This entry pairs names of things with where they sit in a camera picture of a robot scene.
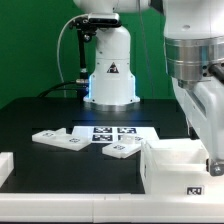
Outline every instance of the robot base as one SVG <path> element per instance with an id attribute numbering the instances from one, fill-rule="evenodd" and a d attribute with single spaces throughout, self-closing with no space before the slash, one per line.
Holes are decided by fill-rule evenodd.
<path id="1" fill-rule="evenodd" d="M 124 104 L 124 105 L 105 105 L 105 104 L 96 104 L 92 102 L 86 102 L 84 101 L 84 105 L 86 108 L 99 110 L 99 111 L 127 111 L 127 110 L 136 110 L 139 108 L 140 102 L 133 102 L 130 104 Z"/>

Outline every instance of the black cable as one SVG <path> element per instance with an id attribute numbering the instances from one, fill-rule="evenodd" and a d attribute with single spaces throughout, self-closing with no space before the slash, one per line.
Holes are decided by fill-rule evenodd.
<path id="1" fill-rule="evenodd" d="M 56 90 L 56 89 L 58 89 L 62 86 L 67 86 L 67 85 L 72 85 L 72 84 L 76 84 L 76 82 L 75 81 L 68 81 L 68 82 L 63 82 L 63 83 L 57 84 L 57 85 L 51 87 L 50 89 L 43 91 L 37 97 L 47 96 L 48 93 L 50 93 L 50 92 L 52 92 L 52 91 L 54 91 L 54 90 Z"/>
<path id="2" fill-rule="evenodd" d="M 49 93 L 54 92 L 54 91 L 64 91 L 64 90 L 75 90 L 75 91 L 86 91 L 86 88 L 84 87 L 77 87 L 77 88 L 63 88 L 63 89 L 52 89 L 51 91 L 46 91 L 46 93 L 39 95 L 39 98 L 44 98 L 46 97 Z"/>

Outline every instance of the white foam block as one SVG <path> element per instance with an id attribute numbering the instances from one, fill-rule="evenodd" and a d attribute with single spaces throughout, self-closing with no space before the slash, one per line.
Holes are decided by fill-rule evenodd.
<path id="1" fill-rule="evenodd" d="M 58 131 L 42 131 L 32 136 L 34 142 L 79 151 L 89 145 L 91 141 L 86 137 L 73 136 L 62 128 Z"/>
<path id="2" fill-rule="evenodd" d="M 0 187 L 6 181 L 13 169 L 13 153 L 2 152 L 0 154 Z"/>
<path id="3" fill-rule="evenodd" d="M 118 142 L 103 147 L 102 153 L 116 158 L 127 158 L 141 149 L 143 138 L 135 135 L 123 135 Z"/>

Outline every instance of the white cable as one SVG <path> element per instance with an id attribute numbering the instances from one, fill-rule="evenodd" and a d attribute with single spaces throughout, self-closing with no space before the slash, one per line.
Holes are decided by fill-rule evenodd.
<path id="1" fill-rule="evenodd" d="M 151 85 L 152 98 L 154 99 L 154 97 L 155 97 L 154 82 L 153 82 L 153 77 L 152 77 L 151 69 L 150 69 L 150 59 L 149 59 L 149 54 L 148 54 L 148 50 L 147 50 L 146 35 L 145 35 L 144 22 L 143 22 L 142 13 L 141 13 L 140 0 L 138 0 L 138 8 L 139 8 L 139 17 L 140 17 L 140 24 L 141 24 L 141 30 L 142 30 L 142 40 L 143 40 L 144 51 L 145 51 L 147 71 L 148 71 L 149 81 L 150 81 L 150 85 Z"/>
<path id="2" fill-rule="evenodd" d="M 57 66 L 58 66 L 58 72 L 59 72 L 59 75 L 60 75 L 60 79 L 61 79 L 61 82 L 63 83 L 64 82 L 64 77 L 63 77 L 63 73 L 62 73 L 62 69 L 61 69 L 61 63 L 60 63 L 60 47 L 61 47 L 61 40 L 62 40 L 62 37 L 64 35 L 64 32 L 67 28 L 67 26 L 72 22 L 72 21 L 75 21 L 77 18 L 80 18 L 80 17 L 87 17 L 88 14 L 83 14 L 83 15 L 79 15 L 79 16 L 76 16 L 76 17 L 73 17 L 72 19 L 70 19 L 65 25 L 64 27 L 62 28 L 61 30 L 61 33 L 59 35 L 59 38 L 58 38 L 58 43 L 57 43 Z"/>

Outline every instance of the warning label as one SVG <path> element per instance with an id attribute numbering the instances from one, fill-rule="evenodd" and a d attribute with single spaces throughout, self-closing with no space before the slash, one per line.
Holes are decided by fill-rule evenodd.
<path id="1" fill-rule="evenodd" d="M 115 63 L 113 62 L 113 64 L 110 66 L 110 68 L 108 69 L 107 73 L 119 73 L 117 66 L 115 65 Z"/>

